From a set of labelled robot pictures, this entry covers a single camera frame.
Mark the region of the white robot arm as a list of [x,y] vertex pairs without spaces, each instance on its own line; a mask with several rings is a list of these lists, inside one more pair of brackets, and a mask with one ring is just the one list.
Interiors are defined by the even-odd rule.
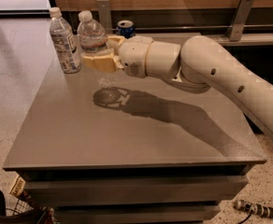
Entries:
[[109,49],[82,53],[82,62],[99,72],[123,70],[130,77],[156,77],[192,93],[214,88],[273,141],[273,85],[211,38],[195,35],[180,45],[146,36],[113,35],[108,43]]

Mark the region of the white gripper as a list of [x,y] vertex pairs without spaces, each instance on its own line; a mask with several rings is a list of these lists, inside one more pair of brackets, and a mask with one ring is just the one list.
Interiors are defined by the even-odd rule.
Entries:
[[[146,77],[146,57],[153,39],[133,36],[126,39],[122,35],[109,35],[110,49],[96,53],[80,54],[84,65],[103,73],[114,73],[123,69],[130,77]],[[119,56],[113,49],[119,49]]]

